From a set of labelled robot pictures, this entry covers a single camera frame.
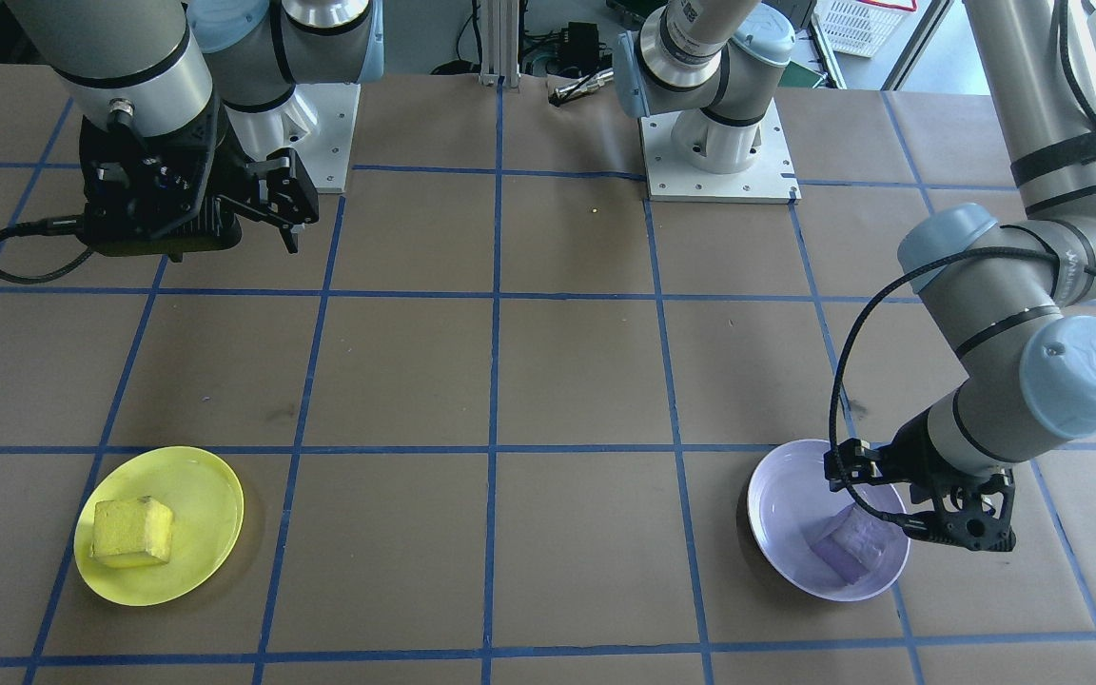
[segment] floor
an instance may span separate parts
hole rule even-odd
[[[869,602],[795,590],[735,516],[767,450],[822,435],[901,235],[967,199],[1020,216],[991,101],[780,91],[801,198],[753,207],[647,203],[609,92],[545,100],[384,79],[299,255],[249,226],[0,283],[1,684],[1096,682],[1096,437],[1019,469],[1017,551],[914,546]],[[0,226],[77,212],[76,118],[49,70],[0,66]],[[961,377],[892,300],[853,423],[887,439]],[[114,606],[75,517],[170,444],[239,473],[240,543],[194,593]]]

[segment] metal base plate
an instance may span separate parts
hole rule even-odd
[[[740,173],[715,174],[693,168],[671,144],[671,126],[678,116],[678,112],[671,112],[640,121],[650,199],[784,204],[801,198],[775,103],[768,105],[761,122],[757,159],[752,168]]]
[[[319,130],[292,148],[299,151],[307,172],[312,174],[316,190],[322,195],[344,192],[344,175],[350,169],[353,149],[353,125],[357,122],[357,83],[300,83],[299,92],[312,104]]]

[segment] white bowl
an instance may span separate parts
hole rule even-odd
[[[823,476],[823,454],[827,450],[826,439],[795,439],[769,452],[747,484],[746,514],[768,563],[788,582],[831,602],[860,602],[880,595],[899,581],[911,540],[891,525],[882,562],[853,585],[811,551],[809,541],[826,520],[853,502],[847,491],[827,490]],[[857,493],[880,511],[904,511],[894,487],[859,486]]]

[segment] white basket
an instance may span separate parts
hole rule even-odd
[[[866,0],[819,0],[814,13],[833,50],[874,57],[895,32],[899,22],[916,11],[916,0],[880,3]]]

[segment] yellow sponge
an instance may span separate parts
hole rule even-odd
[[[112,568],[169,562],[171,510],[153,498],[95,503],[91,558]]]

